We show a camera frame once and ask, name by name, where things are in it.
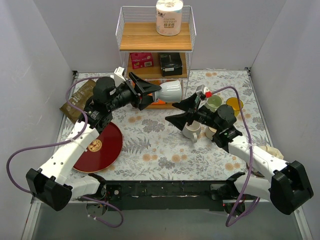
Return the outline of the grey mug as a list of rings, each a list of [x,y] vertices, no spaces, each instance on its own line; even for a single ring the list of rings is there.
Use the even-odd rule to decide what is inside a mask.
[[[161,90],[155,92],[155,98],[166,103],[177,103],[182,100],[182,86],[179,80],[164,82],[160,85]]]

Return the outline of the white mug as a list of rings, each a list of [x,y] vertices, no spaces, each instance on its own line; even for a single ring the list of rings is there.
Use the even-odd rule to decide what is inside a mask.
[[[190,139],[193,143],[198,141],[198,136],[201,133],[201,124],[197,121],[193,121],[192,124],[188,124],[187,122],[184,125],[182,130],[182,134]]]

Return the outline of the yellow black mug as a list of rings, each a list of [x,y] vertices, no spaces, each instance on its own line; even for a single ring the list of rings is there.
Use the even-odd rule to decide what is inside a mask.
[[[234,115],[237,117],[240,114],[240,111],[243,109],[243,102],[238,100],[237,97],[230,97],[227,99],[226,104],[234,110]]]

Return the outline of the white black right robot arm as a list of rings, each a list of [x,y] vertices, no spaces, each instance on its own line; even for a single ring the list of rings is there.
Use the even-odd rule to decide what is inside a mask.
[[[244,172],[237,172],[225,181],[215,193],[237,199],[243,193],[270,201],[277,210],[290,215],[314,195],[305,167],[298,161],[287,162],[256,145],[249,143],[246,136],[234,127],[236,117],[231,106],[221,105],[212,112],[200,106],[200,96],[193,94],[173,107],[184,112],[165,117],[179,130],[185,125],[198,122],[216,130],[212,141],[227,153],[232,154],[254,169],[263,179],[250,179]]]

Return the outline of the cream mug black rim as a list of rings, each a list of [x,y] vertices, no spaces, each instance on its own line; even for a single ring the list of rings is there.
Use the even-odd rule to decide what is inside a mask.
[[[215,128],[208,127],[208,126],[205,128],[205,136],[211,141],[213,140],[213,136],[215,135],[216,132],[217,130]]]

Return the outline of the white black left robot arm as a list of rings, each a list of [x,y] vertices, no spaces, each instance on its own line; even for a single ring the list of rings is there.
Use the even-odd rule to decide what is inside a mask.
[[[70,171],[88,146],[109,125],[112,112],[128,104],[139,110],[155,100],[155,93],[162,88],[129,73],[116,82],[112,77],[101,77],[86,101],[83,116],[79,117],[67,143],[60,147],[39,169],[31,168],[26,180],[31,194],[55,211],[62,210],[71,199],[91,196],[95,200],[105,198],[106,181],[90,173],[78,182],[68,180]]]

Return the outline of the sage green mug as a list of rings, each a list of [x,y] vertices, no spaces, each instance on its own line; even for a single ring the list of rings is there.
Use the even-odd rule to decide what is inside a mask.
[[[218,95],[212,95],[211,97],[207,98],[205,106],[211,112],[215,112],[222,105],[222,102],[222,99]]]

